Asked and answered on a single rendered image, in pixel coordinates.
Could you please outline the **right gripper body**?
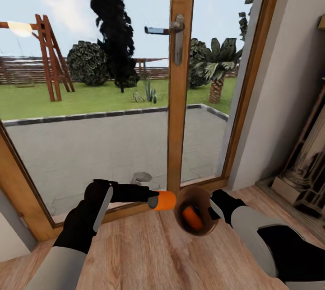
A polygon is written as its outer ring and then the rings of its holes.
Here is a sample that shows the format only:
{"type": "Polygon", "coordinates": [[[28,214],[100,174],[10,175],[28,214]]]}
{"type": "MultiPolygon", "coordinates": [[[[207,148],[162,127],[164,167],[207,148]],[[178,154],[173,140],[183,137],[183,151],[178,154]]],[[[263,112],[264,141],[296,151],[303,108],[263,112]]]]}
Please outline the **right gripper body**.
{"type": "Polygon", "coordinates": [[[207,208],[207,210],[212,220],[216,220],[220,218],[220,216],[211,207],[207,208]]]}

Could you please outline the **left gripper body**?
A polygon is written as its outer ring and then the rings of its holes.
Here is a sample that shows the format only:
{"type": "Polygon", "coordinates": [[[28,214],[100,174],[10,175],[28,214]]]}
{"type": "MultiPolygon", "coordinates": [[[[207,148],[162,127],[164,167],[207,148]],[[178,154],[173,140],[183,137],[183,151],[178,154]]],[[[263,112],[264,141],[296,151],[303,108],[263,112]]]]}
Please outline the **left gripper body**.
{"type": "Polygon", "coordinates": [[[125,184],[127,193],[123,203],[127,202],[148,202],[149,187],[125,184]]]}

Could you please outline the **trash can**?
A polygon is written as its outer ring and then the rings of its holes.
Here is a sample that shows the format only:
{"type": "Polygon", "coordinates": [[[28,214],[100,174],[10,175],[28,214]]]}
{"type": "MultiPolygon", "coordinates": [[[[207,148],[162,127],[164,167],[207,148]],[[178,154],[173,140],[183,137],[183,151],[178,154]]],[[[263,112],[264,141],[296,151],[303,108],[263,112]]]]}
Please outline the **trash can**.
{"type": "Polygon", "coordinates": [[[188,234],[196,237],[204,237],[212,233],[217,225],[219,219],[212,220],[207,208],[211,207],[210,197],[212,193],[198,186],[188,186],[181,189],[176,195],[177,201],[176,206],[173,208],[174,216],[178,225],[188,234]],[[183,226],[184,218],[181,215],[182,208],[189,205],[194,205],[200,209],[200,218],[203,222],[203,227],[200,232],[190,232],[183,226]]]}

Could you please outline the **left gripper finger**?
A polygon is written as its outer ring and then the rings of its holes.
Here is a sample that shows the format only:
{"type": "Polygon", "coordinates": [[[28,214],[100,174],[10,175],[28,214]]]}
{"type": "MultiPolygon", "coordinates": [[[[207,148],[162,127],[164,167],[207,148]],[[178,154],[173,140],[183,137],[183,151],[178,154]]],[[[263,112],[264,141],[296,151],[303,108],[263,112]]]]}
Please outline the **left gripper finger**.
{"type": "Polygon", "coordinates": [[[159,196],[159,194],[158,191],[149,190],[149,198],[159,196]]]}

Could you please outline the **can of soda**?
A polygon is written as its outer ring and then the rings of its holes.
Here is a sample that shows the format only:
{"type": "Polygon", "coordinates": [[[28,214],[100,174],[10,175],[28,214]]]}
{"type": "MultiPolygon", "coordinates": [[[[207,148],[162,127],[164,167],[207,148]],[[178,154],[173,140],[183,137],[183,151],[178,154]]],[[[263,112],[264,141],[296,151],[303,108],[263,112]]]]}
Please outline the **can of soda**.
{"type": "MultiPolygon", "coordinates": [[[[192,207],[194,205],[189,205],[182,208],[181,215],[184,218],[183,226],[185,223],[188,223],[188,226],[193,229],[193,231],[190,232],[200,232],[200,230],[203,227],[203,222],[200,218],[200,215],[197,215],[194,208],[192,207]]],[[[198,207],[196,207],[198,208],[198,207]]],[[[199,209],[199,208],[198,208],[199,209]]],[[[185,226],[184,226],[185,228],[185,226]]],[[[187,228],[185,228],[188,230],[187,228]]]]}
{"type": "Polygon", "coordinates": [[[151,197],[148,200],[148,206],[154,210],[169,210],[176,206],[177,197],[170,191],[158,191],[159,196],[151,197]]]}
{"type": "MultiPolygon", "coordinates": [[[[192,206],[192,207],[194,208],[196,214],[197,214],[197,215],[200,215],[200,210],[199,210],[198,208],[196,208],[195,206],[192,206]]],[[[184,226],[185,226],[185,228],[187,228],[189,231],[193,231],[193,229],[190,228],[190,227],[188,226],[188,223],[185,223],[184,226]]]]}

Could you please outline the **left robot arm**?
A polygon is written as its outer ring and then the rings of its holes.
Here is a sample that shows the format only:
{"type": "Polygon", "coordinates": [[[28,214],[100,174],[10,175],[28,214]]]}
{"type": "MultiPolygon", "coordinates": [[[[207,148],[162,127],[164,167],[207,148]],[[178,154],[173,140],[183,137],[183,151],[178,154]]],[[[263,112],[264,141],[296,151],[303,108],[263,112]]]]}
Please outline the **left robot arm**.
{"type": "Polygon", "coordinates": [[[158,191],[140,186],[150,182],[148,173],[134,173],[131,184],[94,179],[84,200],[66,217],[64,229],[24,290],[76,290],[92,239],[110,203],[148,202],[158,191]]]}

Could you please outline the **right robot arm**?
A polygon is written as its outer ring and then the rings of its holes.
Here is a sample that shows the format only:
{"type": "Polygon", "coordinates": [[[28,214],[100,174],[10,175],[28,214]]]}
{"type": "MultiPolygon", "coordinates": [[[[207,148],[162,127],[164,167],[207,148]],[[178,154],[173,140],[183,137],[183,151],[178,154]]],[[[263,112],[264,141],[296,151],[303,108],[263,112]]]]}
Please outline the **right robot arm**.
{"type": "Polygon", "coordinates": [[[289,290],[325,290],[325,250],[227,192],[216,191],[209,201],[211,219],[231,225],[267,276],[280,279],[289,290]]]}

